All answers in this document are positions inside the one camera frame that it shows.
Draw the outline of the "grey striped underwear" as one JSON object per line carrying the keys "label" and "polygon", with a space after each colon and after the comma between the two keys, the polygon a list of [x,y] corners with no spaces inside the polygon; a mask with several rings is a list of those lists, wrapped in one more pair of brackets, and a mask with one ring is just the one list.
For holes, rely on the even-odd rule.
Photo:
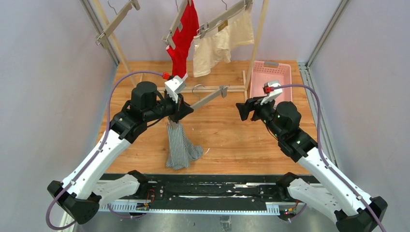
{"label": "grey striped underwear", "polygon": [[169,121],[167,125],[169,155],[166,167],[174,170],[189,168],[192,161],[200,159],[203,155],[203,148],[194,145],[185,135],[185,131],[180,123]]}

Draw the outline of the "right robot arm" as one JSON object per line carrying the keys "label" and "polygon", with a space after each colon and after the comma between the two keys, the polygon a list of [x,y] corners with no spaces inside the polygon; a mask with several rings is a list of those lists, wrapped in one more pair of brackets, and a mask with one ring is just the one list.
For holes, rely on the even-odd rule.
{"label": "right robot arm", "polygon": [[261,120],[276,138],[280,150],[295,163],[308,170],[324,187],[312,187],[293,173],[286,173],[278,182],[285,198],[306,203],[333,221],[340,232],[371,232],[381,222],[387,202],[371,197],[322,154],[318,143],[300,127],[301,114],[291,101],[262,104],[262,98],[237,103],[241,120]]}

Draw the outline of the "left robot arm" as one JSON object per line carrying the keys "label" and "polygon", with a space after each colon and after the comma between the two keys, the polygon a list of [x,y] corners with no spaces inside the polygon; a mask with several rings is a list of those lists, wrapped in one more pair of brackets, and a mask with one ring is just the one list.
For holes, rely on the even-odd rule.
{"label": "left robot arm", "polygon": [[149,126],[164,117],[179,120],[193,112],[181,94],[185,87],[184,81],[173,79],[165,82],[165,92],[160,94],[153,82],[138,83],[130,100],[113,116],[101,139],[80,165],[61,182],[52,181],[48,185],[54,202],[76,223],[85,224],[101,206],[125,196],[146,197],[148,179],[136,170],[106,184],[99,185],[98,181]]}

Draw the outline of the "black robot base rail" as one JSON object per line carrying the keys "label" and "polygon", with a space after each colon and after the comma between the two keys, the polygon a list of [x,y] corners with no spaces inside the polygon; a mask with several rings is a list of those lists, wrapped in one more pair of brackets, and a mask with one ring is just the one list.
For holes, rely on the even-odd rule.
{"label": "black robot base rail", "polygon": [[279,215],[302,206],[277,186],[281,175],[148,174],[144,194],[125,196],[101,211],[177,214]]}

